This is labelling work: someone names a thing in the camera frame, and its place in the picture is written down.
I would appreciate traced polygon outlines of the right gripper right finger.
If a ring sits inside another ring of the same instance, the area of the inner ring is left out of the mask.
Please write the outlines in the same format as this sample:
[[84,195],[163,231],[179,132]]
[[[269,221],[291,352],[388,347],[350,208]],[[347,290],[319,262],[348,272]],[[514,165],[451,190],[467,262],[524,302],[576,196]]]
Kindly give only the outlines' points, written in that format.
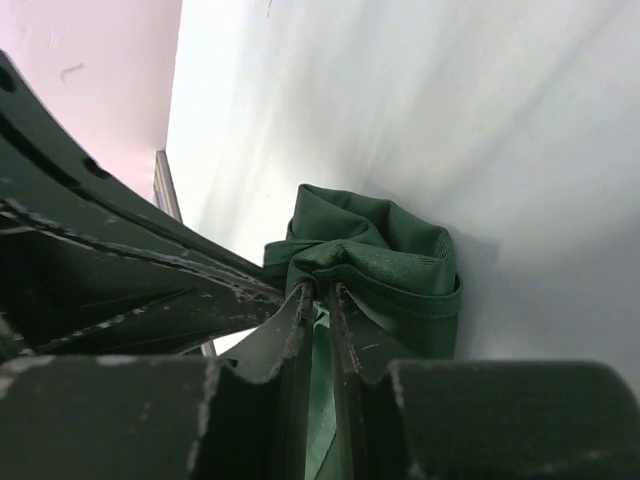
[[342,284],[329,290],[337,451],[344,479],[402,479],[407,464],[389,363],[413,354]]

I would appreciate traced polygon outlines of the dark green cloth napkin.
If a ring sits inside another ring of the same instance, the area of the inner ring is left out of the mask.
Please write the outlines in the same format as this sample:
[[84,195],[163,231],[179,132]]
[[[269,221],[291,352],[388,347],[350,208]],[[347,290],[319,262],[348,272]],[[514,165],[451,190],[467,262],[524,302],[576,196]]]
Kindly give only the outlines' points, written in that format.
[[282,241],[265,246],[268,278],[291,293],[316,292],[305,476],[334,477],[336,415],[329,287],[343,284],[358,307],[423,358],[455,352],[462,283],[449,232],[390,200],[302,184]]

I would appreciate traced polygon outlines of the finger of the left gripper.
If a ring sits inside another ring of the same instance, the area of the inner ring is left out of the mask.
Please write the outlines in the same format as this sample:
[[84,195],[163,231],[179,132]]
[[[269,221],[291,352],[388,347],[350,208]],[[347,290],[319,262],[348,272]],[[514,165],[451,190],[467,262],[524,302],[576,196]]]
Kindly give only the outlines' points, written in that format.
[[196,275],[261,280],[259,267],[180,224],[99,166],[1,56],[1,198],[77,244]]
[[1,355],[183,354],[282,305],[251,280],[86,240],[1,203]]

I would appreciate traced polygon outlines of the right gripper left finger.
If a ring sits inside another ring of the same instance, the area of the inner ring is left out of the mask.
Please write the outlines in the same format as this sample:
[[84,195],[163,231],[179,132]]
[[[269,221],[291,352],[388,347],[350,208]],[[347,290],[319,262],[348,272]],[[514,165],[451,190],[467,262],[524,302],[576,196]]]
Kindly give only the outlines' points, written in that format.
[[312,285],[297,286],[271,318],[218,358],[200,478],[304,478],[313,294]]

